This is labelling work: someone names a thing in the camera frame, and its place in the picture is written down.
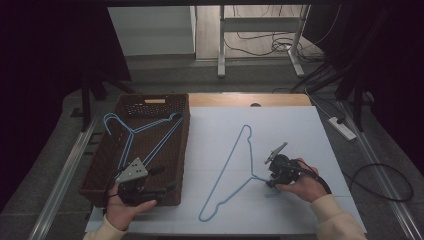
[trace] table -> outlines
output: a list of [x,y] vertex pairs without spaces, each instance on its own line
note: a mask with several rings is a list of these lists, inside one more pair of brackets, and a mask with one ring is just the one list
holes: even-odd
[[[208,219],[214,204],[249,178],[252,166],[255,174],[268,178],[270,173],[263,160],[283,141],[288,141],[281,153],[290,158],[302,156],[309,159],[311,165],[318,166],[320,175],[326,179],[342,208],[351,212],[362,225],[317,110],[309,106],[305,95],[190,94],[190,99],[190,133],[181,204],[157,207],[139,215],[130,225],[129,232],[183,236],[314,234],[317,222],[307,202],[293,194],[280,194],[255,180],[248,180],[248,184],[210,221],[198,220],[202,204],[240,129],[240,142],[231,151],[231,161],[201,214],[202,219]],[[249,107],[252,103],[262,107]],[[251,146],[245,141],[247,139],[250,139]],[[102,220],[102,210],[94,208],[87,230],[96,229]]]

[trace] person's left hand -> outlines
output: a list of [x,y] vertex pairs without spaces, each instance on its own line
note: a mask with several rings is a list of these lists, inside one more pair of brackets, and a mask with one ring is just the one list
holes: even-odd
[[107,204],[106,219],[116,229],[125,231],[134,217],[137,214],[148,211],[156,205],[156,200],[151,200],[142,203],[138,206],[131,207],[125,205],[121,198],[116,195],[118,192],[118,184],[116,183],[112,189],[109,190],[109,201]]

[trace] wall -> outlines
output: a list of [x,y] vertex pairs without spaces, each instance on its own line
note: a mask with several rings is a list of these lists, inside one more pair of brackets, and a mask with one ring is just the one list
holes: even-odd
[[125,56],[195,52],[194,7],[108,8]]

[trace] gray floor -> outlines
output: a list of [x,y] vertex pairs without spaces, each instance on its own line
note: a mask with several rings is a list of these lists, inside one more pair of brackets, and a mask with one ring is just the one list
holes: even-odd
[[[152,61],[132,58],[128,60],[128,65],[133,77],[133,82],[128,83],[128,85],[142,93],[274,92],[277,94],[288,92],[288,89],[299,81],[287,59],[229,61],[227,62],[227,75],[224,79],[217,77],[215,62],[193,62],[190,59],[175,61],[156,59]],[[311,72],[318,65],[308,64],[304,66],[306,72]],[[106,101],[92,100],[93,113],[96,112],[96,109],[101,109],[101,113],[111,111],[118,95],[122,93],[108,84],[105,85],[109,96]],[[336,85],[329,86],[317,94],[335,103],[333,96],[335,87]],[[328,114],[339,117],[340,112],[334,106],[319,98],[314,97],[314,99]],[[72,112],[77,108],[81,108],[79,92],[75,92],[65,99],[63,114],[49,142],[39,155],[30,173],[1,213],[0,239],[28,239],[53,185],[64,167],[75,141],[79,137],[82,119],[71,117]],[[342,171],[352,175],[359,167],[369,163],[359,141],[347,142],[327,123],[327,115],[322,112],[320,114]],[[379,161],[396,167],[413,184],[415,195],[405,205],[422,233],[424,231],[423,176],[393,139],[382,129],[367,106],[363,108],[363,124],[365,129],[364,137],[373,146]],[[95,133],[101,133],[102,131],[101,124],[95,127]],[[98,136],[94,135],[92,142],[96,142],[96,140],[98,140]],[[96,144],[94,143],[87,145],[84,149],[84,154],[46,235],[46,239],[82,239],[87,224],[85,217],[90,212],[90,203],[78,194],[77,189],[90,164],[91,154],[95,151],[95,148]],[[388,175],[394,188],[401,195],[406,194],[405,183],[391,172],[388,172]],[[358,181],[376,191],[381,189],[376,174],[371,170],[365,170],[361,173],[358,176]],[[408,239],[402,225],[398,221],[397,215],[393,211],[396,205],[372,196],[356,185],[352,190],[352,195],[367,228],[367,237],[369,239]],[[127,235],[125,239],[156,239],[156,237]],[[315,239],[315,237],[284,236],[282,239]]]

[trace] wicker basket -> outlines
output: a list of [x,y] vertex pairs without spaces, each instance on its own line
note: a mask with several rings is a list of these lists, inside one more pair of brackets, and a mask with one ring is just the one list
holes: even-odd
[[[183,122],[177,127],[162,148],[157,152],[147,170],[165,166],[165,172],[149,178],[146,189],[163,188],[170,182],[176,183],[174,190],[166,194],[160,206],[176,206],[181,202],[181,190],[184,173],[185,149],[190,125],[188,94],[126,94],[121,95],[114,113],[130,128],[137,129],[160,119],[168,118],[172,113],[181,113]],[[137,157],[145,159],[177,120],[160,123],[134,135],[128,162]],[[116,173],[129,131],[118,121],[108,121],[111,132],[105,132],[93,155],[92,163],[83,179],[79,193],[96,207],[105,207],[104,193],[108,181]]]

